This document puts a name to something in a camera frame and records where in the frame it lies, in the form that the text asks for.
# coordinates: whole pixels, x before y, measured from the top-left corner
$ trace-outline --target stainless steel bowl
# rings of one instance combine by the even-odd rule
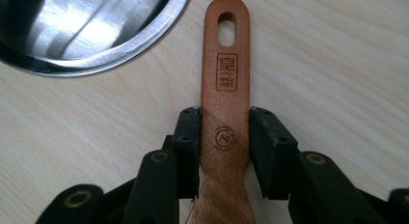
[[[0,60],[47,76],[108,70],[142,53],[188,0],[0,0]]]

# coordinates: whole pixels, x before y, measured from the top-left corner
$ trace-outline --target light wood table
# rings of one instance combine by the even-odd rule
[[[49,78],[0,64],[0,223],[33,223],[78,183],[109,191],[200,105],[205,9],[191,0],[158,44],[104,73]],[[299,149],[332,157],[386,199],[409,187],[409,0],[243,0],[251,18],[251,104]],[[246,186],[258,223],[290,223],[286,202]],[[190,200],[180,202],[180,222]]]

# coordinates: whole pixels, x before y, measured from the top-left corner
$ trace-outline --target screw hole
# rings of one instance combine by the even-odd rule
[[[161,162],[161,161],[167,160],[168,157],[169,157],[168,154],[159,152],[159,153],[153,154],[150,158],[151,158],[151,160],[153,160],[154,162]]]
[[[366,221],[365,219],[362,219],[362,218],[354,218],[354,223],[355,224],[369,224],[368,221]]]
[[[79,190],[69,195],[64,201],[64,206],[68,208],[77,208],[86,204],[92,197],[93,193],[89,190]]]
[[[285,137],[279,137],[279,141],[280,141],[280,142],[286,142],[286,141],[288,141],[288,139],[285,138]]]
[[[307,160],[314,164],[324,164],[325,158],[319,154],[307,154]]]
[[[190,140],[190,137],[188,135],[181,135],[179,138],[181,140]]]

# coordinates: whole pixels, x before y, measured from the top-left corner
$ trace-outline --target metal screw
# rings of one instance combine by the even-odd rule
[[[69,195],[64,201],[64,206],[68,208],[77,208],[90,201],[93,193],[89,190],[79,190]]]
[[[158,153],[153,154],[150,158],[154,162],[162,162],[162,161],[167,160],[169,158],[169,156],[166,153],[158,152]]]
[[[325,158],[319,154],[307,154],[307,160],[314,164],[324,164]]]

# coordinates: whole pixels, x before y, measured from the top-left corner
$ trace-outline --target hanging hole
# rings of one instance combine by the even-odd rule
[[[219,43],[225,47],[235,43],[235,16],[231,13],[221,14],[219,16]]]

